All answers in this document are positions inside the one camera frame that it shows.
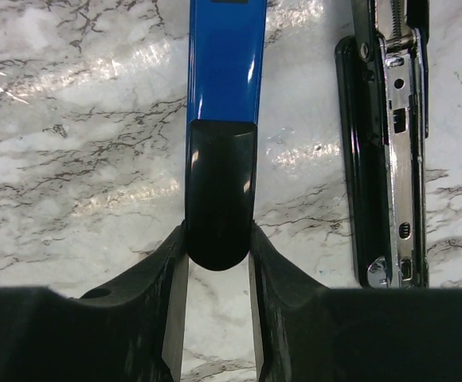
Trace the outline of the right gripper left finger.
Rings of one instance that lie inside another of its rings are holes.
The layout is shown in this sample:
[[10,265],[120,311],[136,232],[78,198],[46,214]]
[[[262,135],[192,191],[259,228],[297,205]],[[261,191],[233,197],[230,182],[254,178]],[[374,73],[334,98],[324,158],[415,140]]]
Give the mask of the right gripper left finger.
[[180,380],[184,234],[80,298],[0,287],[0,381]]

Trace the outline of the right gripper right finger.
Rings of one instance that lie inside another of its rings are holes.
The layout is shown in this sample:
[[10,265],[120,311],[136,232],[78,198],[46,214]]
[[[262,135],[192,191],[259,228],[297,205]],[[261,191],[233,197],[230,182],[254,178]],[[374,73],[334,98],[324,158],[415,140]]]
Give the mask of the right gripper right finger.
[[462,381],[462,289],[331,289],[258,227],[249,280],[260,381]]

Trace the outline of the black stapler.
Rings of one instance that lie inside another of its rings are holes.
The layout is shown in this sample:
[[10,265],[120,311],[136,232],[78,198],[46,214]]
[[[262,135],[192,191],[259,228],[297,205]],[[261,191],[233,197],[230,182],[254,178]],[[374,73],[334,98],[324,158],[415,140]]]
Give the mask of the black stapler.
[[429,3],[354,1],[335,48],[354,272],[373,288],[426,288]]

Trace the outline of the blue stapler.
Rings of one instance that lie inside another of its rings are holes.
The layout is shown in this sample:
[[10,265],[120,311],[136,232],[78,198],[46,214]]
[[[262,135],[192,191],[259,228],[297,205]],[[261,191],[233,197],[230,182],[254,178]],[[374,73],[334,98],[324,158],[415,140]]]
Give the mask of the blue stapler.
[[186,251],[225,271],[249,252],[266,1],[190,3]]

